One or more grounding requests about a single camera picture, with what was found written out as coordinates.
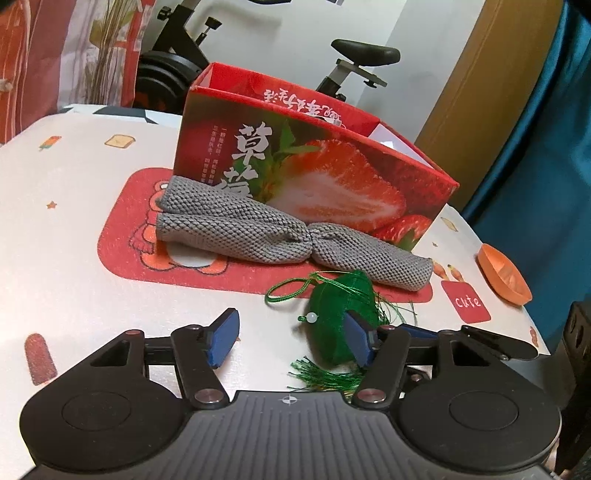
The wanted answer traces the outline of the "green tasselled sachet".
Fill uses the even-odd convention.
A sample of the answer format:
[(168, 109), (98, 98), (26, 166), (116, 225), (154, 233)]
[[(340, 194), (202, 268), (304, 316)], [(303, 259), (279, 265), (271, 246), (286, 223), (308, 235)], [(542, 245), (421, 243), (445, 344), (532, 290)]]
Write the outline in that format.
[(329, 271), (315, 271), (303, 278), (290, 278), (267, 290), (266, 304), (280, 303), (311, 293), (307, 310), (298, 316), (307, 325), (311, 350), (320, 358), (308, 357), (290, 364), (290, 376), (300, 380), (301, 391), (339, 391), (351, 398), (361, 384), (362, 370), (353, 365), (342, 330), (346, 311), (360, 313), (370, 326), (418, 324), (415, 307), (402, 307), (376, 291), (367, 274), (342, 273), (332, 278)]

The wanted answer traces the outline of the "grey knitted cloth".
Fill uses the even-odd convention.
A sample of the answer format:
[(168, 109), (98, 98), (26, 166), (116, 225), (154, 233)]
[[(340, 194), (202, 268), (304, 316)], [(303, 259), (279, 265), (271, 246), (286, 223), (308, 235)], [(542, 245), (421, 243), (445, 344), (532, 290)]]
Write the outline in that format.
[(429, 284), (431, 259), (350, 227), (307, 224), (249, 197), (172, 176), (157, 201), (156, 237), (163, 242), (254, 263), (300, 264), (362, 271), (370, 280), (407, 291)]

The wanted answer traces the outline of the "orange plastic dish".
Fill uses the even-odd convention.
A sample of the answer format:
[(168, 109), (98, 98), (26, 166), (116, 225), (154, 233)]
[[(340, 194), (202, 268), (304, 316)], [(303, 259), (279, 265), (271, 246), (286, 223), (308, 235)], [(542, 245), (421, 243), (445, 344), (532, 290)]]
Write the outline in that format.
[(482, 244), (477, 262), (491, 288), (503, 300), (516, 306), (532, 301), (532, 292), (521, 272), (502, 252)]

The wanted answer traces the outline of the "patterned white tablecloth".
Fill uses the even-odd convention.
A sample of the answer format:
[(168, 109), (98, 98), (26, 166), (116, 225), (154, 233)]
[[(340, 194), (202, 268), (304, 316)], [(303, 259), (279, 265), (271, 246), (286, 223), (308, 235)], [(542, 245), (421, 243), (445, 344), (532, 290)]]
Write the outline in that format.
[(70, 111), (45, 117), (1, 149), (1, 475), (33, 466), (19, 431), (34, 383), (27, 339), (44, 340), (59, 373), (129, 328), (163, 336), (208, 324), (233, 307), (238, 342), (218, 375), (238, 406), (184, 435), (171, 463), (150, 479), (441, 479), (444, 471), (401, 451), (376, 416), (339, 396), (287, 403), (294, 359), (311, 348), (297, 315), (263, 296), (308, 266), (229, 264), (201, 272), (204, 255), (182, 254), (166, 272), (147, 268), (129, 240), (144, 222), (157, 182), (170, 175), (178, 125)]

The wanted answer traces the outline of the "teal blue curtain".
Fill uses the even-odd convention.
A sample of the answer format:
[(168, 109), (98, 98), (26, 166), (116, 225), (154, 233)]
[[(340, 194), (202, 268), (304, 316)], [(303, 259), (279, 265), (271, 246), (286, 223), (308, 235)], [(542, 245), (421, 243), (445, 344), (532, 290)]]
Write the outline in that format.
[(517, 125), (462, 215), (525, 277), (527, 310), (556, 349), (590, 297), (590, 4), (564, 3)]

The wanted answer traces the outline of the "red strawberry cardboard box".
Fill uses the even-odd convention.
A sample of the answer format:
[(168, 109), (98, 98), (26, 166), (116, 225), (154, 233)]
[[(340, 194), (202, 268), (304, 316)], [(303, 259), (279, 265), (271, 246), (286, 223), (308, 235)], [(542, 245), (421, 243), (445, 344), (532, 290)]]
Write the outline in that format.
[(375, 115), (279, 78), (214, 63), (187, 93), (173, 171), (304, 222), (412, 249), (458, 183), (370, 133)]

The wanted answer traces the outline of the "white papers in box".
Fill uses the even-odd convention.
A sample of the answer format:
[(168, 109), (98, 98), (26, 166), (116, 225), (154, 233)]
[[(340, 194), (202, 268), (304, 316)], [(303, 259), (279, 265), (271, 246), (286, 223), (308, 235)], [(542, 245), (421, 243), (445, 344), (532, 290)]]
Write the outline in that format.
[(402, 153), (427, 167), (430, 167), (429, 162), (425, 158), (417, 153), (402, 137), (389, 130), (383, 124), (376, 126), (372, 133), (370, 133), (369, 139), (374, 140), (383, 146), (391, 148), (391, 150), (396, 150), (397, 152)]

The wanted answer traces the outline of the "black exercise bike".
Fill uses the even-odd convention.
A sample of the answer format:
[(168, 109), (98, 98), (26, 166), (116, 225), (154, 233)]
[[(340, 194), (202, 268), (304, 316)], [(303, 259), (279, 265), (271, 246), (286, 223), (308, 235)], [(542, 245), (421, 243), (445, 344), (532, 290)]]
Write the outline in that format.
[(397, 48), (356, 38), (359, 19), (346, 23), (338, 1), (195, 1), (162, 6), (162, 28), (139, 57), (134, 107), (179, 114), (191, 83), (214, 62), (278, 77), (346, 100), (349, 75), (370, 88), (386, 86), (377, 67), (401, 60)]

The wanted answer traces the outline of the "wooden door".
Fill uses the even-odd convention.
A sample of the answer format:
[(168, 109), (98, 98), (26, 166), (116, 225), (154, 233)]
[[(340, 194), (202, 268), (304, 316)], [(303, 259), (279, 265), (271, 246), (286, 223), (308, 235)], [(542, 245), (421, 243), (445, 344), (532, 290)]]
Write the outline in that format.
[(416, 145), (460, 183), (463, 209), (491, 169), (542, 71), (564, 3), (487, 1)]

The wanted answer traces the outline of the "red patterned curtain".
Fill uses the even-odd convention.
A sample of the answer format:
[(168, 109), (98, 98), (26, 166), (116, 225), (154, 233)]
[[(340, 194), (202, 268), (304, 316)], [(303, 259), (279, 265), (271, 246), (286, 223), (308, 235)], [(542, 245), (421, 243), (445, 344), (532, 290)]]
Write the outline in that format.
[(1, 4), (1, 141), (70, 104), (132, 105), (152, 1)]

